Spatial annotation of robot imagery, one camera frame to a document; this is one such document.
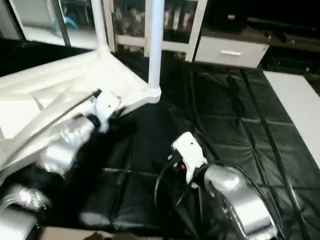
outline black mat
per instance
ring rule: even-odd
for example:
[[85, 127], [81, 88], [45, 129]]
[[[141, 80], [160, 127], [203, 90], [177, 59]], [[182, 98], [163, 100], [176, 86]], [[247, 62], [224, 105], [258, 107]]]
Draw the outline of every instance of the black mat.
[[[147, 59], [117, 57], [148, 79]], [[51, 224], [139, 235], [237, 239], [227, 222], [207, 221], [209, 210], [204, 211], [205, 217], [200, 214], [198, 191], [191, 192], [172, 217], [154, 206], [158, 163], [166, 162], [176, 137], [190, 131], [209, 162], [238, 163], [267, 199], [274, 198], [288, 239], [319, 239], [319, 168], [263, 73], [213, 70], [171, 56], [164, 56], [162, 62], [160, 102], [125, 116], [121, 124], [135, 130], [122, 132], [117, 139], [102, 137], [85, 156], [99, 162], [100, 168], [90, 183], [90, 194], [82, 196], [81, 212], [97, 213], [103, 220], [96, 217], [94, 224], [83, 224], [75, 221], [79, 212], [56, 209]], [[203, 135], [210, 149], [201, 141]], [[79, 193], [69, 197], [73, 196], [78, 198]]]

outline white metal pole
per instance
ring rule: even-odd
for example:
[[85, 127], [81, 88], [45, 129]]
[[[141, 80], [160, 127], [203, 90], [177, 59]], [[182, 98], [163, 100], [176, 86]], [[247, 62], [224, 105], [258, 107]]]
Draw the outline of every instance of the white metal pole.
[[160, 91], [162, 41], [164, 35], [165, 0], [152, 1], [151, 41], [149, 58], [149, 89]]
[[101, 0], [91, 0], [91, 5], [95, 25], [95, 34], [98, 42], [97, 49], [102, 50], [107, 48], [109, 51]]

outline white cabinet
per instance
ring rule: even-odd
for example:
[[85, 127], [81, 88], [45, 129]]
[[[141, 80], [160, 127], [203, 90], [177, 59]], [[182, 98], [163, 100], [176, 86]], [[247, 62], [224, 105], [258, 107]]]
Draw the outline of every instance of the white cabinet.
[[202, 36], [195, 61], [256, 68], [268, 49], [267, 44]]

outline glass door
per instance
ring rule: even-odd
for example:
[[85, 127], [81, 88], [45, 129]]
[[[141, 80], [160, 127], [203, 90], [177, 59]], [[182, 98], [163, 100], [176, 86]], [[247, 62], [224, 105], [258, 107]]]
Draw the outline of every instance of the glass door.
[[113, 0], [114, 41], [118, 51], [144, 52], [145, 19], [146, 0]]
[[98, 42], [91, 0], [60, 0], [60, 2], [71, 46], [96, 49]]
[[27, 40], [65, 45], [51, 0], [8, 0], [8, 2]]

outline glass cabinet door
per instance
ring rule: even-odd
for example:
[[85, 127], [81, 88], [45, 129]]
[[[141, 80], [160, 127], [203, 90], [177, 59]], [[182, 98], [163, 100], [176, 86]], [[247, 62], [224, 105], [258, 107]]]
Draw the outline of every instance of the glass cabinet door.
[[118, 35], [145, 37], [145, 0], [114, 0], [114, 29]]
[[66, 30], [72, 47], [98, 46], [91, 0], [60, 0]]
[[146, 44], [146, 0], [113, 0], [113, 8], [117, 51], [143, 53]]
[[8, 0], [29, 41], [95, 49], [91, 0]]
[[198, 2], [195, 0], [165, 0], [163, 40], [189, 43]]
[[65, 45], [51, 0], [9, 0], [29, 41]]

